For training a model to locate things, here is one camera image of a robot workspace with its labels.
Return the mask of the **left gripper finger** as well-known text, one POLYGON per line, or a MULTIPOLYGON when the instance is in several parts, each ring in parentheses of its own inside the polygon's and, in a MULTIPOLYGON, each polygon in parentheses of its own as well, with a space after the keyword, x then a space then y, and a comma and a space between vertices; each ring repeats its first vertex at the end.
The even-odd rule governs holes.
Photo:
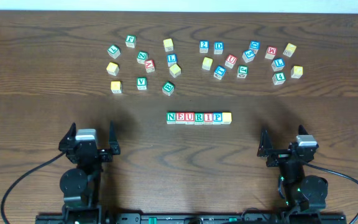
POLYGON ((68 132, 62 140, 58 144, 58 149, 61 152, 67 152, 71 149, 73 149, 73 146, 75 144, 75 136, 76 136, 76 123, 72 123, 68 132))
POLYGON ((109 125, 109 147, 110 147, 110 150, 112 151, 113 155, 120 155, 121 154, 121 148, 120 148, 119 143, 117 141, 113 121, 110 121, 110 125, 109 125))

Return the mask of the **blue P block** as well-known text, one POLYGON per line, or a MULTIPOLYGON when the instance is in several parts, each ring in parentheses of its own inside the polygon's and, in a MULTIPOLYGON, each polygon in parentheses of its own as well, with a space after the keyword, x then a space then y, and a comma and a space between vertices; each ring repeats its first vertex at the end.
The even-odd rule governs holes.
POLYGON ((215 112, 213 113, 213 124, 222 124, 223 123, 223 113, 215 112))

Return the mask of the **green N block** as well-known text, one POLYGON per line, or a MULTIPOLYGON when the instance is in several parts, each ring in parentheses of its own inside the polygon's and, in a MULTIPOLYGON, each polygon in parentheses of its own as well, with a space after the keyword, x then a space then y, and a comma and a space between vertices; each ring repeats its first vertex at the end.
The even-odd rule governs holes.
POLYGON ((166 121, 167 121, 167 124, 175 124, 176 123, 176 112, 167 112, 166 113, 166 121))

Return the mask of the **red I block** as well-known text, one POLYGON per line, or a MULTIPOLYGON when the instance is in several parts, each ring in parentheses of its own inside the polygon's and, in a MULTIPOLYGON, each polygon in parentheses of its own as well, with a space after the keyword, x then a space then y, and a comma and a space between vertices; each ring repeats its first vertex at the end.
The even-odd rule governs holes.
POLYGON ((204 124, 213 124, 213 113, 203 113, 204 124))

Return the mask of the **green R block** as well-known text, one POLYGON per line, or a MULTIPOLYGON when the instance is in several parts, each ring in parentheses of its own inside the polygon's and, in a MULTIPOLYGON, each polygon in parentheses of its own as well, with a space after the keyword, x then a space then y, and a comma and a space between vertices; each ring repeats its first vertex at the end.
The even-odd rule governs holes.
POLYGON ((195 113, 195 125, 204 124, 204 113, 195 113))

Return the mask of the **red E block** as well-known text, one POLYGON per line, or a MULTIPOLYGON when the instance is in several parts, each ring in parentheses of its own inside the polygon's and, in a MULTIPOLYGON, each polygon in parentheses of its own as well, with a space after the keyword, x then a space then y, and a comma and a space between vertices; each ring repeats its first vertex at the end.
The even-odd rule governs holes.
POLYGON ((184 112, 176 112, 175 113, 175 122, 176 122, 176 124, 185 124, 185 113, 184 112))

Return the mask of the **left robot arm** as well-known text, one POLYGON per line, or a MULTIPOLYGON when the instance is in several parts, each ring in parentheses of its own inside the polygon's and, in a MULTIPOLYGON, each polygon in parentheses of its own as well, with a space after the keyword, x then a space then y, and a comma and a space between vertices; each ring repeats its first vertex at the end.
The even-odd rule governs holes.
POLYGON ((59 142, 58 149, 76 165, 60 178, 63 192, 62 223, 109 223, 110 217, 99 204, 102 164, 112 162, 121 149, 117 141, 114 123, 109 125, 109 147, 98 148, 95 129, 76 129, 73 123, 59 142))

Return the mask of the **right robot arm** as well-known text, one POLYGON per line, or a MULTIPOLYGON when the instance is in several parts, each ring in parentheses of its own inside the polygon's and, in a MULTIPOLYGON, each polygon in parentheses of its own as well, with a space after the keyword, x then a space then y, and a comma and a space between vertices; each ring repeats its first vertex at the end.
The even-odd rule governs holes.
POLYGON ((319 148, 315 138, 300 125, 298 134, 286 149, 274 149, 266 129, 262 129, 258 157, 267 159, 267 167, 278 167, 278 188, 288 208, 276 217, 278 223, 322 223, 320 211, 326 208, 328 181, 316 175, 305 175, 304 166, 314 159, 319 148))

